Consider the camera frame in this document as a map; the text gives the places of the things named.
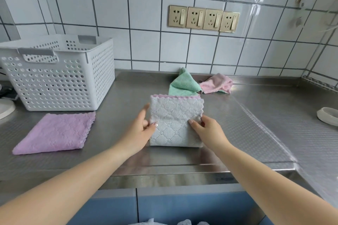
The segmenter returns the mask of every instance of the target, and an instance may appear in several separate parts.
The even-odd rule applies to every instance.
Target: microfiber cloth
[[[201,147],[198,134],[188,120],[201,122],[204,100],[200,96],[152,95],[150,97],[150,123],[157,122],[150,145]]]
[[[186,68],[181,68],[179,76],[171,82],[168,95],[195,96],[202,91],[199,84],[192,78]]]
[[[233,85],[232,79],[218,73],[213,75],[207,81],[200,83],[200,87],[204,93],[222,92],[230,94]]]
[[[95,112],[46,114],[13,149],[14,155],[82,149]]]

